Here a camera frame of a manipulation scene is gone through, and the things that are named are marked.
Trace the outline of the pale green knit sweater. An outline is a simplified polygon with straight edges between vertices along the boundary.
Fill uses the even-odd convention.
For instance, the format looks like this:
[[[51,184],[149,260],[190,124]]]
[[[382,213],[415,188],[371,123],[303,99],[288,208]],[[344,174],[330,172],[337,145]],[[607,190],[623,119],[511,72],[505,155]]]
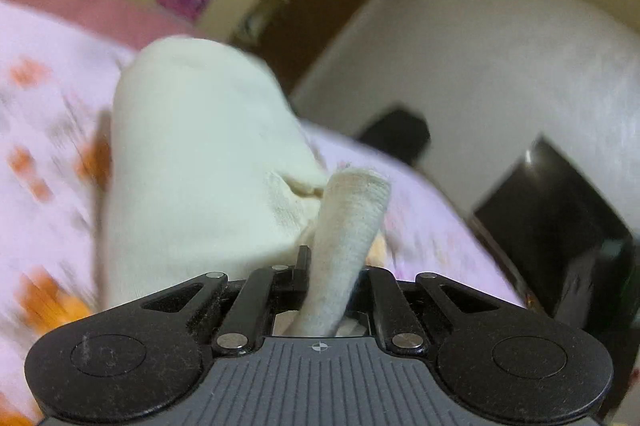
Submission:
[[[208,271],[247,279],[307,246],[309,286],[288,334],[340,330],[390,183],[327,172],[264,62],[205,39],[149,44],[116,86],[110,147],[103,309]]]

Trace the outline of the black bag on floor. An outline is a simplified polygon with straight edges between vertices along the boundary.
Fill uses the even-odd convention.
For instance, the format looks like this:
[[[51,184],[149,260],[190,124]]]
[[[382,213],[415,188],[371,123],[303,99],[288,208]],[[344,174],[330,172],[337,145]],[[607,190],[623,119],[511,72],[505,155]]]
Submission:
[[[366,126],[356,140],[413,167],[431,144],[431,131],[422,114],[397,104]]]

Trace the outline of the black television screen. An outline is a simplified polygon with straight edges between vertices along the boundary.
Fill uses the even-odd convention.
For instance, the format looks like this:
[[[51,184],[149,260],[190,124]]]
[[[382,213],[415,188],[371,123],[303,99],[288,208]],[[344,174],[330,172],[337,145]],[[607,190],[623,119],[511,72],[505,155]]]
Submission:
[[[592,334],[631,328],[634,235],[552,141],[529,146],[473,218],[548,316]]]

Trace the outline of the dark brown wooden door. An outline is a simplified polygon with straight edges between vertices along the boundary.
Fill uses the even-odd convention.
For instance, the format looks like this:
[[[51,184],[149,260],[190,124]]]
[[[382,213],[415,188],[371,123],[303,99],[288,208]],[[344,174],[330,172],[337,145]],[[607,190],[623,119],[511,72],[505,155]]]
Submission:
[[[264,31],[259,45],[242,50],[263,60],[284,93],[291,94],[368,1],[292,0]]]

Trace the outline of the lilac floral bed sheet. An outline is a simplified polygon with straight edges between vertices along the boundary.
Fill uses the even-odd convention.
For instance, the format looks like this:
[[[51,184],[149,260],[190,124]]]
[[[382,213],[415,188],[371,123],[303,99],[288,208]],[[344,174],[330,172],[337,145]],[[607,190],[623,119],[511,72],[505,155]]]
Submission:
[[[108,148],[94,136],[134,51],[64,20],[1,5],[1,420],[40,414],[24,377],[28,349],[96,306],[92,205]],[[496,261],[436,187],[349,138],[306,123],[329,169],[369,167],[393,185],[384,232],[398,279],[434,271],[520,303]]]

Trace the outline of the pink checked bed cover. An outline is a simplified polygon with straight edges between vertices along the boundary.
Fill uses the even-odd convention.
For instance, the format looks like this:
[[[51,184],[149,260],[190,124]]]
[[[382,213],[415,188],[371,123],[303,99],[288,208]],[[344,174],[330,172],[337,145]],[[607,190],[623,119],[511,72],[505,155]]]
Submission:
[[[74,25],[141,50],[170,36],[202,35],[193,26],[128,0],[7,0],[47,13]]]

